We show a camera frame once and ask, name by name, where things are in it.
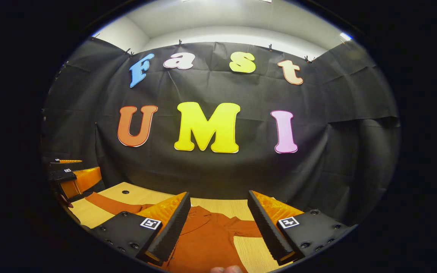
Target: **pink letter i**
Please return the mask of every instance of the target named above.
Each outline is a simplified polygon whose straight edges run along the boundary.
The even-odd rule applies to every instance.
[[[278,129],[278,144],[274,147],[274,150],[276,150],[278,154],[296,152],[298,146],[293,141],[293,131],[291,130],[293,114],[287,111],[277,110],[272,111],[271,116],[276,119]]]

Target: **white wall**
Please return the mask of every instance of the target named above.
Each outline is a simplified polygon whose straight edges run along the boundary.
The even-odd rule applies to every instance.
[[[121,17],[97,31],[93,37],[109,42],[118,48],[138,53],[149,41],[149,37],[128,17]]]
[[[257,45],[265,48],[268,48],[269,44],[272,44],[272,48],[275,50],[293,54],[301,58],[308,56],[309,59],[318,57],[328,51],[318,45],[284,33],[237,26],[201,27],[168,33],[152,38],[140,51],[177,45],[178,40],[182,40],[183,44],[196,42],[229,42]]]

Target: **ceiling light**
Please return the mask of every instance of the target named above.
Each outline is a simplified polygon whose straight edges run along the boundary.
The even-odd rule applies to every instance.
[[[352,37],[348,36],[348,35],[345,34],[345,33],[340,33],[340,36],[341,36],[342,38],[344,38],[345,40],[347,40],[347,41],[352,40]]]

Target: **shirt sleeve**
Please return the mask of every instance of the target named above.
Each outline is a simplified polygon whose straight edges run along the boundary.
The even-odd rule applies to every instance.
[[[237,217],[228,218],[221,213],[217,213],[217,222],[227,231],[233,232],[235,236],[262,237],[255,221],[245,221]]]
[[[108,197],[104,197],[98,193],[93,192],[91,195],[85,197],[85,200],[89,201],[92,204],[104,209],[105,211],[112,213],[114,215],[119,214],[121,211],[128,211],[130,213],[138,213],[143,209],[147,209],[152,206],[152,204],[126,204],[123,202],[119,202]]]

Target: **cut-out letter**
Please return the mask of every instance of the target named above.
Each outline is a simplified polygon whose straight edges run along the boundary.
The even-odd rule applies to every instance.
[[[271,116],[276,119],[278,130],[278,144],[274,147],[274,150],[278,154],[296,152],[298,146],[293,141],[293,130],[291,129],[293,114],[287,111],[272,111]]]
[[[146,55],[146,57],[133,64],[132,67],[129,69],[131,72],[131,83],[129,85],[130,88],[132,88],[134,85],[137,85],[137,83],[144,79],[146,73],[143,73],[143,71],[147,71],[147,69],[149,68],[149,60],[153,59],[153,57],[154,54],[149,53],[148,55]]]
[[[175,68],[178,69],[191,69],[193,67],[193,60],[195,60],[195,55],[192,53],[181,52],[175,53],[172,56],[172,59],[166,60],[163,63],[163,66],[166,68]]]
[[[138,147],[148,140],[151,119],[153,118],[153,113],[158,111],[158,107],[154,105],[141,107],[141,112],[143,114],[141,129],[137,135],[131,135],[129,133],[130,121],[132,119],[132,114],[136,111],[136,107],[123,107],[119,111],[119,113],[121,113],[121,118],[119,119],[118,138],[123,145],[130,147]]]
[[[235,72],[251,73],[255,70],[255,57],[253,54],[245,52],[234,52],[230,55],[232,62],[229,63],[230,69]]]
[[[182,112],[180,136],[175,142],[175,149],[192,151],[195,145],[191,142],[191,133],[195,136],[200,150],[204,151],[215,133],[215,142],[210,146],[214,152],[236,153],[236,116],[241,107],[237,104],[219,104],[215,112],[207,121],[200,105],[196,102],[182,102],[178,104]]]
[[[290,60],[278,62],[278,66],[283,68],[284,78],[288,83],[293,85],[300,85],[303,83],[303,79],[296,76],[296,70],[300,70],[299,66],[294,65]]]

